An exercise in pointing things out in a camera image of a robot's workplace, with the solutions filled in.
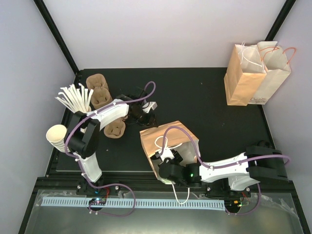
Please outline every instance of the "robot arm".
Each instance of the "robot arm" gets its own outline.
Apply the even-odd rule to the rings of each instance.
[[[95,113],[94,116],[82,124],[79,130],[75,131],[68,142],[69,150],[78,157],[76,161],[81,162],[86,173],[86,175],[82,174],[82,176],[87,176],[92,182],[96,182],[102,175],[102,171],[98,166],[96,150],[98,148],[99,133],[106,125],[120,117],[130,116],[141,124],[156,126],[155,115],[152,111],[157,107],[155,102],[144,103],[141,101],[128,105],[122,101],[132,100],[130,97],[121,95],[119,98],[113,100],[113,106],[100,113],[97,113],[97,111],[74,113],[67,129],[65,141],[79,122]]]
[[[204,164],[211,166],[210,169],[199,163],[187,164],[185,167],[181,166],[179,163],[183,159],[177,151],[172,150],[171,155],[167,152],[165,158],[160,157],[162,163],[158,165],[159,176],[187,187],[200,187],[202,182],[214,187],[213,184],[219,184],[220,181],[227,180],[224,184],[228,184],[229,193],[230,191],[243,191],[248,186],[259,182],[270,184],[288,182],[284,161],[281,158],[267,158],[239,163],[244,159],[255,156],[278,154],[281,154],[278,150],[261,146],[249,146],[246,148],[246,152],[235,157],[217,162],[205,162]],[[229,165],[231,163],[236,163],[236,165],[212,169],[215,166]],[[224,195],[225,189],[222,188],[222,195]]]

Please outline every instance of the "white backdrop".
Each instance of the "white backdrop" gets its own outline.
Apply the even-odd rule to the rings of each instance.
[[[79,69],[226,67],[285,0],[45,0]]]

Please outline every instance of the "black frame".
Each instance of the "black frame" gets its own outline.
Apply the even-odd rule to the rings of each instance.
[[[76,75],[74,84],[78,84],[81,78],[80,71],[68,50],[65,41],[63,40],[57,26],[55,25],[47,7],[44,4],[43,0],[34,0],[36,6],[38,7],[40,13],[42,14],[45,22],[47,23],[49,29],[51,30],[55,40],[57,41],[58,45],[60,46],[65,58],[67,59],[68,63],[70,64],[74,74]],[[272,28],[270,29],[267,37],[265,40],[273,40],[275,35],[277,34],[279,28],[283,24],[285,18],[287,17],[288,13],[290,12],[292,6],[296,0],[286,0],[285,4],[283,5],[280,13],[278,14]],[[263,112],[262,106],[260,106],[262,110],[263,118],[266,121],[266,117]],[[66,109],[62,124],[67,125],[71,118],[71,112]],[[46,190],[76,190],[79,181],[81,180],[81,175],[78,172],[57,172],[56,171],[56,164],[58,162],[58,153],[56,149],[53,150],[48,168],[46,171],[45,177],[39,177],[36,181],[35,187],[31,194],[19,233],[22,234],[25,232],[27,223],[35,203],[35,199],[37,196],[37,192],[40,189]],[[160,183],[154,176],[153,173],[146,174],[146,175],[121,175],[121,174],[104,174],[105,183],[123,183],[130,186],[134,191],[153,191],[153,192],[170,192],[171,189],[168,186]],[[203,186],[201,189],[197,189],[196,193],[206,193],[206,187]],[[252,192],[257,192],[256,186],[251,186]],[[308,227],[306,218],[304,216],[295,186],[292,181],[290,181],[286,185],[280,186],[270,186],[266,184],[261,184],[261,191],[264,193],[290,193],[292,195],[293,202],[295,204],[296,211],[298,213],[301,226],[305,234],[310,234],[310,229]]]

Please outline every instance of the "stack of paper cups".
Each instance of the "stack of paper cups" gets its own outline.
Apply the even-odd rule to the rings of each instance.
[[[45,137],[47,140],[61,152],[65,152],[65,143],[64,138],[67,132],[67,128],[64,125],[57,124],[52,126],[48,131]]]

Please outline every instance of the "printed logo on bag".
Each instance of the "printed logo on bag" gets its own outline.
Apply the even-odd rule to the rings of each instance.
[[[266,98],[263,97],[263,98],[252,98],[250,99],[250,101],[254,101],[255,103],[262,103],[262,102],[265,102],[266,101]]]

